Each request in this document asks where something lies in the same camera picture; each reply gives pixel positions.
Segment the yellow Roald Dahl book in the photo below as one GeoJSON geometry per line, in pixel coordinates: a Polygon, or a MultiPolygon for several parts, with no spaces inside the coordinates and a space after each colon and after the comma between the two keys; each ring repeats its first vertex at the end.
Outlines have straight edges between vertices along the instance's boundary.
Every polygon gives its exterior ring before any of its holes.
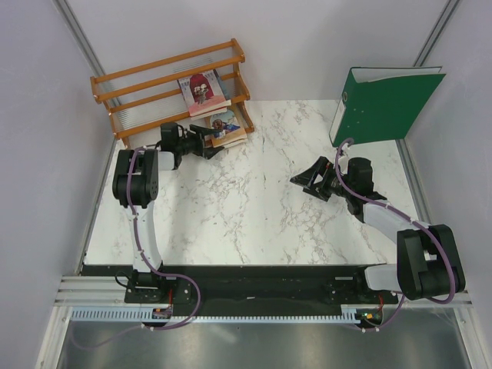
{"type": "Polygon", "coordinates": [[[213,148],[231,148],[239,144],[243,144],[247,141],[247,135],[232,137],[226,135],[223,138],[212,138],[211,143],[213,148]]]}

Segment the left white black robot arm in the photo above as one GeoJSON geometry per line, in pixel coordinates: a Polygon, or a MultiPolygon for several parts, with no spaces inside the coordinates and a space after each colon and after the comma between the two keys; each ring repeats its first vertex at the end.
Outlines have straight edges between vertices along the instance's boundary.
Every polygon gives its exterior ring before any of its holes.
{"type": "Polygon", "coordinates": [[[155,145],[120,150],[112,181],[112,194],[124,208],[132,231],[133,269],[141,273],[157,272],[163,260],[158,250],[154,205],[158,197],[161,171],[179,168],[185,155],[213,158],[223,148],[208,147],[205,138],[219,135],[220,129],[176,122],[164,123],[161,139],[155,145]]]}

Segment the red Treehouse book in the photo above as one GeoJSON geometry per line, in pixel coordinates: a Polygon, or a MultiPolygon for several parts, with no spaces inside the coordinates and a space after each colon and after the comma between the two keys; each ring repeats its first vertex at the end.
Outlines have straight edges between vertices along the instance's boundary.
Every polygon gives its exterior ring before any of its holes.
{"type": "Polygon", "coordinates": [[[214,111],[206,111],[206,112],[201,113],[201,114],[199,114],[199,115],[194,115],[194,116],[191,116],[191,117],[190,117],[190,119],[191,119],[192,121],[194,121],[194,120],[198,120],[198,119],[201,119],[201,118],[208,117],[208,116],[213,115],[213,114],[214,114],[214,111]]]}

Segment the brown cover book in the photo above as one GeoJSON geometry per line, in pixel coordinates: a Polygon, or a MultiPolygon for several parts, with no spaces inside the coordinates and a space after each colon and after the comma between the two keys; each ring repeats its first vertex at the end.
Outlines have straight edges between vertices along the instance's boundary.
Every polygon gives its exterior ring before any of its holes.
{"type": "Polygon", "coordinates": [[[226,112],[211,115],[205,119],[207,126],[213,129],[221,129],[220,135],[212,135],[212,138],[223,138],[226,135],[232,137],[247,135],[244,119],[235,106],[228,107],[226,112]]]}

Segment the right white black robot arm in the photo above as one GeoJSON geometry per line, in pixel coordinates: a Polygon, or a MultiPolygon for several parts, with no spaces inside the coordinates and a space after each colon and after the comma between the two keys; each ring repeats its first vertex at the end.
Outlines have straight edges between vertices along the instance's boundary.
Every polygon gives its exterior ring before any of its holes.
{"type": "Polygon", "coordinates": [[[353,296],[370,302],[380,291],[399,292],[411,301],[439,301],[464,291],[466,279],[454,234],[445,224],[432,225],[405,218],[374,190],[373,168],[366,158],[352,158],[347,172],[338,174],[326,157],[291,178],[311,196],[328,201],[344,198],[350,214],[359,222],[379,230],[396,245],[395,264],[363,269],[363,277],[352,283],[353,296]]]}

